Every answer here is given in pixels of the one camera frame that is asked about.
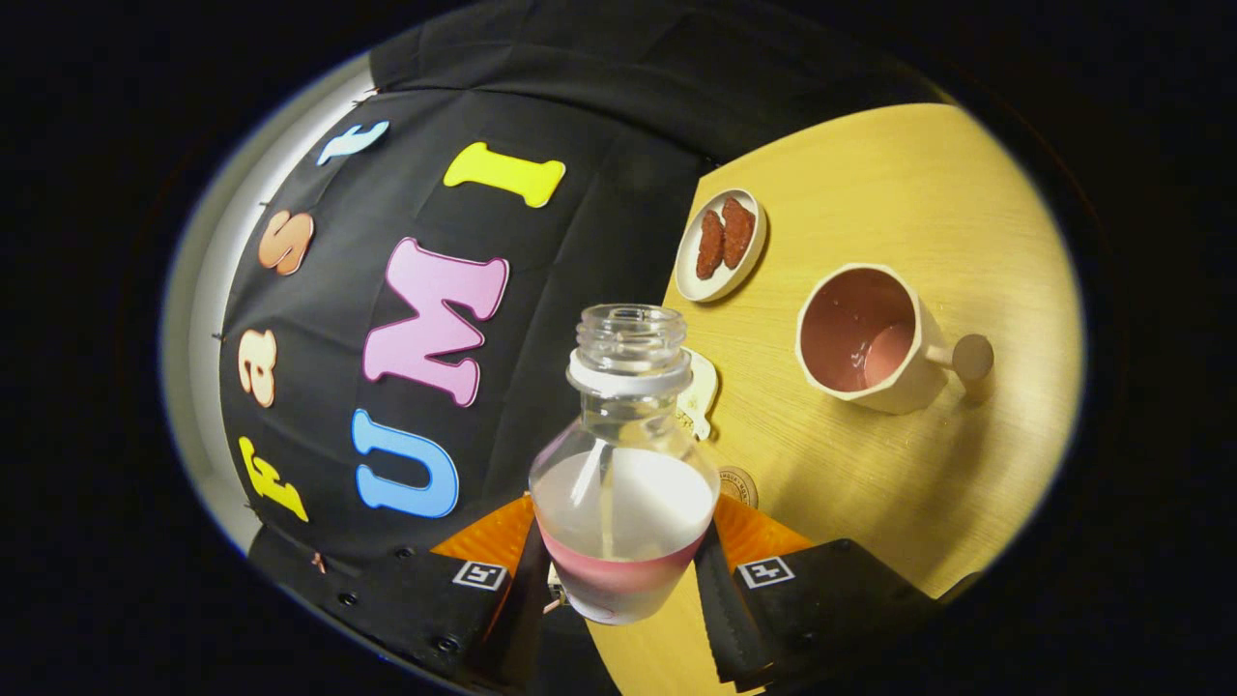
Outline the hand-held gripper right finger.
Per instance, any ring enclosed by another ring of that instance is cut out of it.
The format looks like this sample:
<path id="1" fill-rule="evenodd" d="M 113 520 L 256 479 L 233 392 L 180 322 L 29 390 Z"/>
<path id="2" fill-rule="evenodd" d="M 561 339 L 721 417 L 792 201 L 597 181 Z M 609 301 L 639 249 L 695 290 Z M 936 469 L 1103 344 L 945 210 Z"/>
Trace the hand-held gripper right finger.
<path id="1" fill-rule="evenodd" d="M 858 541 L 811 541 L 729 494 L 694 566 L 717 677 L 738 692 L 875 664 L 944 607 Z"/>

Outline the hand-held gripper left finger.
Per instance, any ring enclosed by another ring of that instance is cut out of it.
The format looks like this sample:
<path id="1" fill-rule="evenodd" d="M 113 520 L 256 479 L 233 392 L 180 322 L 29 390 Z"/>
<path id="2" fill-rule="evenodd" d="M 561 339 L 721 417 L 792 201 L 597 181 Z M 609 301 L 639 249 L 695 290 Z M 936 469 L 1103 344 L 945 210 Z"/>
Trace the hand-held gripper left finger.
<path id="1" fill-rule="evenodd" d="M 361 564 L 315 551 L 324 612 L 383 660 L 459 692 L 529 687 L 548 565 L 529 494 L 486 494 Z"/>

